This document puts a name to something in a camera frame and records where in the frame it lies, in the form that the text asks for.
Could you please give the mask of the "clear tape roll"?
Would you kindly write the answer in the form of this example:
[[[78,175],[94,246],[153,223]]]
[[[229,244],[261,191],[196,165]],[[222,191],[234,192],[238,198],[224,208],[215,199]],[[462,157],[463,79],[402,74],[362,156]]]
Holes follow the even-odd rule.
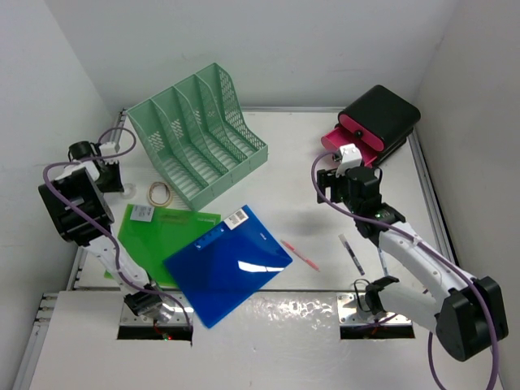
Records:
[[[147,200],[154,207],[165,208],[172,203],[173,194],[167,183],[155,181],[148,189]]]

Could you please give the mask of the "black pink drawer box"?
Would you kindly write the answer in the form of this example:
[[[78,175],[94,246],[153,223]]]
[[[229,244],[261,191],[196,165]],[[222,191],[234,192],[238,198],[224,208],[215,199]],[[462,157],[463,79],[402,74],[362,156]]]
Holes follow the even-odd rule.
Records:
[[[329,151],[354,144],[365,165],[377,167],[406,143],[420,119],[417,107],[377,84],[339,112],[321,143]]]

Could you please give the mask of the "mint green file organizer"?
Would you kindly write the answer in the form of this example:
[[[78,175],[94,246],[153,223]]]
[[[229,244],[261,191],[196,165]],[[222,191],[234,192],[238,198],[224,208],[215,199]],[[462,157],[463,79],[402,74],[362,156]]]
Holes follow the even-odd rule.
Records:
[[[217,63],[128,109],[149,160],[199,211],[268,159],[245,122],[231,76]]]

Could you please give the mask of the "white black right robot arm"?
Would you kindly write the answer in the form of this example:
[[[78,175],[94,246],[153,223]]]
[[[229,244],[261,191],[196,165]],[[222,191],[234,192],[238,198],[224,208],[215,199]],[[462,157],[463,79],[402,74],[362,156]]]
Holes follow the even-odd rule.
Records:
[[[393,256],[427,290],[422,294],[395,276],[384,276],[366,286],[361,308],[372,316],[404,315],[434,333],[459,362],[508,336],[499,284],[454,266],[422,240],[405,216],[383,201],[380,172],[369,167],[353,167],[341,175],[319,170],[314,180],[319,203],[344,204],[361,236]]]

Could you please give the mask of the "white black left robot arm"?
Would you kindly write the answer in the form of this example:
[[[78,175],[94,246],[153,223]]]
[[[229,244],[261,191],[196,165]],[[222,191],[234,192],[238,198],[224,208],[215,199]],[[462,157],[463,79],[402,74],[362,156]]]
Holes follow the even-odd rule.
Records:
[[[163,299],[152,278],[113,236],[114,216],[104,193],[121,193],[119,164],[102,151],[112,144],[79,141],[68,149],[69,162],[55,180],[44,177],[38,192],[58,234],[97,258],[119,285],[123,301],[137,317],[157,322]]]

